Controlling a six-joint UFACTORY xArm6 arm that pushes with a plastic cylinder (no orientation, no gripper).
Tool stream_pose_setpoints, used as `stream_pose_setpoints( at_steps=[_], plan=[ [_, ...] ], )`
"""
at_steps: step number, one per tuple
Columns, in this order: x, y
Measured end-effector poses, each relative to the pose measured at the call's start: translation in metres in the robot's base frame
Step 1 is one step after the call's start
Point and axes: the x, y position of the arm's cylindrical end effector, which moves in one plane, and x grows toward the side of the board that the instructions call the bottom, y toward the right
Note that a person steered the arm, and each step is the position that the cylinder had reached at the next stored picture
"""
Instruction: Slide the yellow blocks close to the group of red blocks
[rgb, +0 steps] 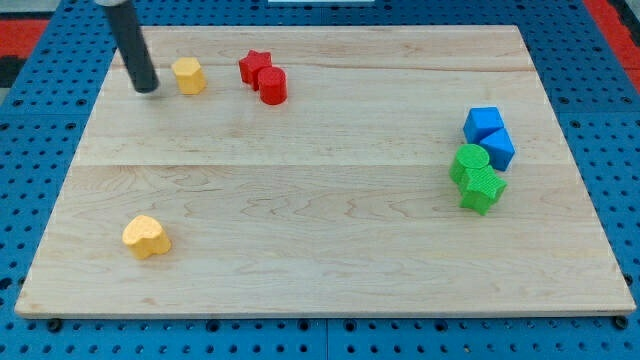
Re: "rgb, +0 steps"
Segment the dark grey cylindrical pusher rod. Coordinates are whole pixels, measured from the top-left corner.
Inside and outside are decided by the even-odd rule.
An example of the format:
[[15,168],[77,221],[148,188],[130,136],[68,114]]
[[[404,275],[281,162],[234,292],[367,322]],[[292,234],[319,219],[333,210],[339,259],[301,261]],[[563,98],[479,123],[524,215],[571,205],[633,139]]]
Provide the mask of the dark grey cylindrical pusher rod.
[[96,0],[111,28],[133,88],[151,93],[159,86],[147,44],[132,0]]

